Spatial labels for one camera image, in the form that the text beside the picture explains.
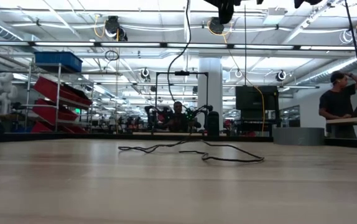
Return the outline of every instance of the ceiling light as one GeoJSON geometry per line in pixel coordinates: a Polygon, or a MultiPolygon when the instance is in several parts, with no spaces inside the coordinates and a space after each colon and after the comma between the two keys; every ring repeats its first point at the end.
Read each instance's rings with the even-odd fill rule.
{"type": "Polygon", "coordinates": [[[37,46],[94,47],[92,42],[35,42],[37,46]]]}
{"type": "Polygon", "coordinates": [[[12,74],[14,78],[19,79],[19,80],[27,80],[28,78],[24,75],[18,74],[18,73],[13,73],[12,74]]]}
{"type": "Polygon", "coordinates": [[[285,91],[288,91],[288,90],[290,90],[290,88],[289,88],[289,87],[284,88],[284,89],[283,89],[283,90],[281,90],[280,92],[285,92],[285,91]]]}
{"type": "Polygon", "coordinates": [[[0,45],[3,46],[29,46],[28,42],[23,41],[0,41],[0,45]]]}
{"type": "Polygon", "coordinates": [[[319,86],[279,86],[279,88],[303,88],[303,89],[308,89],[308,88],[320,88],[319,86]]]}
{"type": "Polygon", "coordinates": [[[291,50],[294,46],[291,45],[244,45],[236,44],[235,49],[265,49],[265,50],[291,50]]]}
{"type": "Polygon", "coordinates": [[[301,50],[354,50],[352,46],[301,46],[301,50]]]}
{"type": "Polygon", "coordinates": [[[147,68],[144,68],[141,70],[141,75],[143,75],[144,77],[147,77],[149,75],[149,71],[147,68]]]}
{"type": "Polygon", "coordinates": [[[237,69],[237,71],[235,72],[235,77],[236,78],[241,78],[242,77],[242,72],[240,69],[237,69]]]}
{"type": "Polygon", "coordinates": [[[177,83],[177,84],[173,84],[173,86],[198,86],[198,84],[177,83]]]}
{"type": "Polygon", "coordinates": [[[243,86],[239,84],[224,84],[223,87],[237,87],[237,86],[243,86]]]}
{"type": "Polygon", "coordinates": [[[286,72],[283,71],[283,70],[281,70],[280,72],[278,72],[277,75],[276,75],[276,80],[277,80],[278,82],[284,81],[285,78],[286,78],[286,72]]]}
{"type": "Polygon", "coordinates": [[[106,93],[105,90],[102,87],[98,86],[98,85],[94,85],[94,90],[99,92],[99,93],[101,93],[101,94],[105,94],[106,93]]]}
{"type": "MultiPolygon", "coordinates": [[[[180,47],[184,48],[187,44],[167,44],[167,47],[180,47]]],[[[226,44],[189,44],[188,48],[213,48],[213,49],[225,49],[227,48],[226,44]]]]}
{"type": "Polygon", "coordinates": [[[112,42],[101,43],[102,47],[160,47],[160,43],[131,43],[131,42],[112,42]]]}

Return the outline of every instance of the man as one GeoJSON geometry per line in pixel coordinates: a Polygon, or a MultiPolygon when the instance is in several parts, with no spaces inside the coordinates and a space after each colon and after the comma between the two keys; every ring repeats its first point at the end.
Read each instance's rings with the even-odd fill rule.
{"type": "Polygon", "coordinates": [[[181,104],[181,102],[176,101],[173,104],[173,110],[173,118],[171,118],[170,121],[166,124],[171,132],[187,132],[188,127],[192,128],[193,126],[200,128],[200,123],[187,120],[185,115],[182,113],[183,104],[181,104]]]}
{"type": "MultiPolygon", "coordinates": [[[[327,120],[350,118],[353,114],[353,106],[351,105],[350,98],[357,90],[357,77],[352,73],[335,71],[332,73],[330,81],[333,85],[332,89],[326,91],[320,97],[320,116],[323,116],[327,120]],[[347,86],[348,77],[353,79],[356,83],[347,86]]],[[[357,138],[352,125],[327,124],[327,132],[331,133],[333,138],[357,138]]]]}

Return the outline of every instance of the tangled cable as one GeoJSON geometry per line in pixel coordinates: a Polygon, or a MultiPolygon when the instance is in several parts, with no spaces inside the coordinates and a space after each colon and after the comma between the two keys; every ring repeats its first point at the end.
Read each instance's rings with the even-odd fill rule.
{"type": "Polygon", "coordinates": [[[236,149],[236,150],[238,150],[240,152],[243,152],[243,153],[255,158],[255,159],[225,159],[225,158],[220,158],[220,157],[215,157],[215,156],[209,156],[209,153],[207,153],[207,152],[200,152],[200,151],[196,151],[196,150],[184,150],[184,151],[179,151],[178,152],[178,153],[201,154],[203,161],[207,161],[209,159],[213,159],[213,160],[216,160],[216,161],[226,161],[226,162],[262,162],[264,160],[264,157],[251,154],[250,152],[246,152],[245,150],[242,150],[242,149],[240,149],[238,147],[235,147],[235,146],[232,146],[232,145],[229,145],[229,144],[211,144],[211,143],[205,142],[202,139],[184,139],[184,140],[181,140],[181,141],[179,141],[177,143],[174,143],[174,144],[158,144],[158,145],[151,146],[151,147],[119,146],[118,149],[121,150],[121,151],[136,150],[136,151],[141,151],[141,152],[144,152],[144,153],[148,154],[148,153],[154,152],[159,147],[174,147],[174,146],[178,146],[178,145],[185,144],[185,143],[188,143],[188,142],[203,142],[203,143],[207,144],[208,146],[232,147],[232,148],[234,148],[234,149],[236,149]]]}
{"type": "Polygon", "coordinates": [[[119,53],[117,53],[115,50],[109,50],[105,52],[104,57],[108,61],[108,63],[105,66],[105,73],[107,73],[109,63],[119,60],[120,56],[119,53]]]}

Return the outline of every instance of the black monitor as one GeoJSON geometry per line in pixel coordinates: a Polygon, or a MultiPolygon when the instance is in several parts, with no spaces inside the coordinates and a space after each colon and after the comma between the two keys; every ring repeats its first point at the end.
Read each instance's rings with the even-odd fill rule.
{"type": "MultiPolygon", "coordinates": [[[[263,94],[264,109],[275,110],[276,98],[278,98],[278,87],[258,86],[263,94]]],[[[235,87],[235,107],[237,110],[261,110],[262,98],[260,92],[253,86],[235,87]]]]}

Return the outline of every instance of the man's hand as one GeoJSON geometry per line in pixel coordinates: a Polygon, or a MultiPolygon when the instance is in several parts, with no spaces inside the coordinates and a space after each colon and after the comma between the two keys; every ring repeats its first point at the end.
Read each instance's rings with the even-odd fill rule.
{"type": "Polygon", "coordinates": [[[343,119],[351,118],[351,115],[350,114],[346,114],[346,115],[342,116],[341,118],[343,118],[343,119]]]}

